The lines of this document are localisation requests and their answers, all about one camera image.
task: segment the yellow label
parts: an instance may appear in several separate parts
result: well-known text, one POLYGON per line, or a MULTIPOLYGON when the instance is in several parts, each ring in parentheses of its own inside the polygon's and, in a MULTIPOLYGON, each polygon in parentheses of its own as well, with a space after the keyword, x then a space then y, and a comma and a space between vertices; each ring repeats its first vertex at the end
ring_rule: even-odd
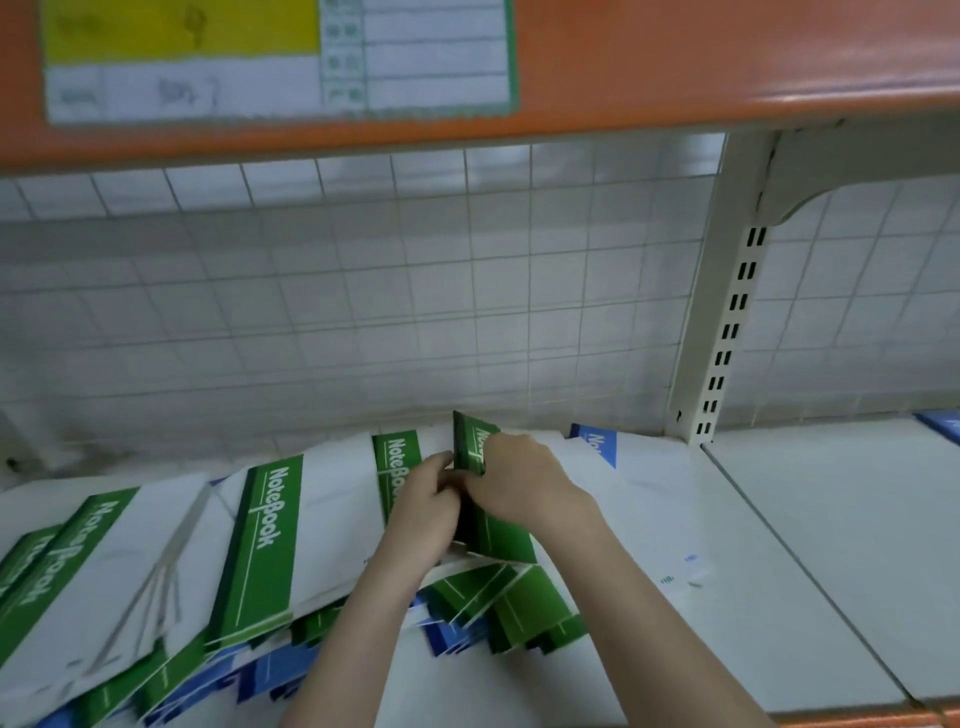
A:
POLYGON ((317 0, 40 0, 46 62, 319 54, 317 0))

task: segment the forearm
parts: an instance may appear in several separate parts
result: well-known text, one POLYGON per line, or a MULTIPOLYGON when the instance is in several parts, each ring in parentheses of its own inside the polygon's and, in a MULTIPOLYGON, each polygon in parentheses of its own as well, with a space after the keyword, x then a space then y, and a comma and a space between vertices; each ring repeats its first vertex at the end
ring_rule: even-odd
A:
POLYGON ((693 633, 590 503, 538 536, 587 623, 631 725, 773 723, 693 633))
POLYGON ((373 556, 324 640, 281 728, 373 726, 396 638, 419 581, 373 556))

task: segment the person's right arm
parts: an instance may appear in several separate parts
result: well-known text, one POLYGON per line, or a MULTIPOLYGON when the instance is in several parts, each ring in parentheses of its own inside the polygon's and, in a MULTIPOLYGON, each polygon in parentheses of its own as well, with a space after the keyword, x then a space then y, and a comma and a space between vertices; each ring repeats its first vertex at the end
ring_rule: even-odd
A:
POLYGON ((687 626, 549 448, 496 434, 470 497, 526 528, 564 578, 633 726, 770 728, 773 721, 687 626))

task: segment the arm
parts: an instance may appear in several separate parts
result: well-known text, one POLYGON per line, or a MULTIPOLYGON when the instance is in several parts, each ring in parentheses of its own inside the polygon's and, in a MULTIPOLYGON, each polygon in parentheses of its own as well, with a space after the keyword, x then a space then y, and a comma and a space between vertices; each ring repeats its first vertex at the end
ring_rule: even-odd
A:
POLYGON ((663 598, 574 485, 533 438, 493 435, 487 471, 470 496, 543 545, 580 608, 631 725, 682 728, 774 723, 663 598))
POLYGON ((460 496, 442 452, 407 477, 376 552, 324 640, 281 728, 373 726, 403 617, 453 538, 460 496))

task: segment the hand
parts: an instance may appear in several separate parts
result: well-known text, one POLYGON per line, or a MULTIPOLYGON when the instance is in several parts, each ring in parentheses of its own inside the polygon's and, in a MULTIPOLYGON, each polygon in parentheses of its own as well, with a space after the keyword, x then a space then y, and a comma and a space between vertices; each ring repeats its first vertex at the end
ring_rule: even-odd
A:
POLYGON ((438 452, 417 465, 399 490, 376 556, 396 575, 416 580, 417 586, 450 546, 460 516, 459 480, 447 465, 452 452, 438 452))
POLYGON ((526 528, 538 540, 564 518, 577 518, 596 504, 574 485, 546 445, 530 435, 497 433, 484 444, 483 476, 466 473, 474 502, 502 521, 526 528))

